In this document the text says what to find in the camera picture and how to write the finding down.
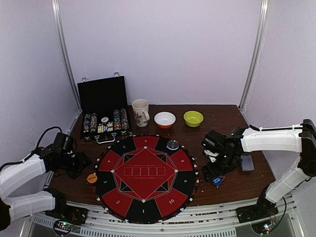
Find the blue small blind button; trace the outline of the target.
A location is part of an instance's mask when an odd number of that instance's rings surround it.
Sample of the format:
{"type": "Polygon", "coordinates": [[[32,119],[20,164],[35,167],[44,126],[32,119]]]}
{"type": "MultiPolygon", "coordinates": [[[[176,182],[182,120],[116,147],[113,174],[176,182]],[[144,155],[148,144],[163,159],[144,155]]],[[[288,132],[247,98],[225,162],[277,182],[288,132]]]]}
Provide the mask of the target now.
{"type": "Polygon", "coordinates": [[[223,184],[224,180],[225,180],[225,176],[218,176],[218,177],[213,178],[212,184],[218,188],[219,186],[223,184]]]}

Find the orange big blind button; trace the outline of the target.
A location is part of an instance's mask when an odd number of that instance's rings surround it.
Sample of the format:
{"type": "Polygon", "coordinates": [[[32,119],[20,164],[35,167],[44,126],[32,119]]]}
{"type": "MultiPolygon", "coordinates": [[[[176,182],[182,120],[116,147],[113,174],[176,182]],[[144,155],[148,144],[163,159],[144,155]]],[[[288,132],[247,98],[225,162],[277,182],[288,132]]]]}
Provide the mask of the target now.
{"type": "Polygon", "coordinates": [[[89,174],[86,180],[89,184],[94,184],[96,183],[97,179],[98,179],[97,175],[93,173],[93,174],[89,174]]]}

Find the clear dealer button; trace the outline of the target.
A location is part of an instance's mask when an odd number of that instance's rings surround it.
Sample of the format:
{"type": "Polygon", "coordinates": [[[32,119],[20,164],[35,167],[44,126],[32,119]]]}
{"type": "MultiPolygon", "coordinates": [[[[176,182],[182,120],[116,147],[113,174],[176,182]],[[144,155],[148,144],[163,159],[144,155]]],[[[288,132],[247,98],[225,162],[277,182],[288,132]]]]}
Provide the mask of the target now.
{"type": "Polygon", "coordinates": [[[166,147],[171,150],[171,151],[174,151],[174,150],[177,150],[179,148],[179,143],[176,141],[176,140],[169,140],[167,142],[167,145],[166,147]]]}

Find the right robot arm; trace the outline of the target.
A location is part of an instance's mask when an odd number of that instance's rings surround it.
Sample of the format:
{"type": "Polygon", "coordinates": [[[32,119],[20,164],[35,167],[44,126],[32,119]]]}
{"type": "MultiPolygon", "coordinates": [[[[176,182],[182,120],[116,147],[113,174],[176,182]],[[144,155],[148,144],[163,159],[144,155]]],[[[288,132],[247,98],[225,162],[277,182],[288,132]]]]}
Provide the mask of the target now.
{"type": "Polygon", "coordinates": [[[253,214],[258,218],[265,217],[286,194],[316,175],[316,126],[310,119],[290,127],[237,127],[228,136],[211,130],[201,144],[205,156],[214,158],[201,169],[207,182],[214,182],[233,171],[236,167],[234,161],[251,152],[290,151],[299,154],[298,163],[262,191],[253,207],[253,214]]]}

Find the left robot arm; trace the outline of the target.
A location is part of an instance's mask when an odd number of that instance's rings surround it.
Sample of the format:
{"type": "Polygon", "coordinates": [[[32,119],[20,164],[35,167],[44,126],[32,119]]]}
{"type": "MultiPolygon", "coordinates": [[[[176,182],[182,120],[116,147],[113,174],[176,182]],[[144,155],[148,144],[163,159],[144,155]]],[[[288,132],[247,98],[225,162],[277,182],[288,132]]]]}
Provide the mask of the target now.
{"type": "Polygon", "coordinates": [[[64,170],[68,177],[78,178],[92,164],[83,152],[76,152],[76,140],[62,132],[47,147],[36,146],[29,155],[18,162],[9,162],[0,168],[0,229],[6,229],[14,221],[45,212],[62,221],[82,225],[88,210],[67,204],[67,197],[56,189],[44,189],[38,193],[11,197],[10,195],[28,181],[48,172],[64,170]]]}

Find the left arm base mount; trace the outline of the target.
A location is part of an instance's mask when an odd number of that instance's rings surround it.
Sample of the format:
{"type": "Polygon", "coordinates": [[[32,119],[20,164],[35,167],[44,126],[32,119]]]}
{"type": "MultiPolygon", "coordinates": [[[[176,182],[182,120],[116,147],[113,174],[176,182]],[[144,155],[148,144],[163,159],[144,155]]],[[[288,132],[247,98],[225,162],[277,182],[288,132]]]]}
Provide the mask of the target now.
{"type": "Polygon", "coordinates": [[[56,205],[53,210],[45,211],[45,214],[74,225],[82,225],[86,222],[88,209],[64,203],[56,205]]]}

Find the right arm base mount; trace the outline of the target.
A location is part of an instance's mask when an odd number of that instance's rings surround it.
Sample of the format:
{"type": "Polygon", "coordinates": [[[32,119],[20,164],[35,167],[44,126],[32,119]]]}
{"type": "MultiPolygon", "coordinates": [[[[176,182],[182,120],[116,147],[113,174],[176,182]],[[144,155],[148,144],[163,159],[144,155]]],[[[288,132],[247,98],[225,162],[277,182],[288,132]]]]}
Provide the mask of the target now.
{"type": "Polygon", "coordinates": [[[254,204],[236,209],[239,223],[256,221],[259,219],[270,217],[271,214],[278,214],[278,208],[275,204],[254,204]]]}

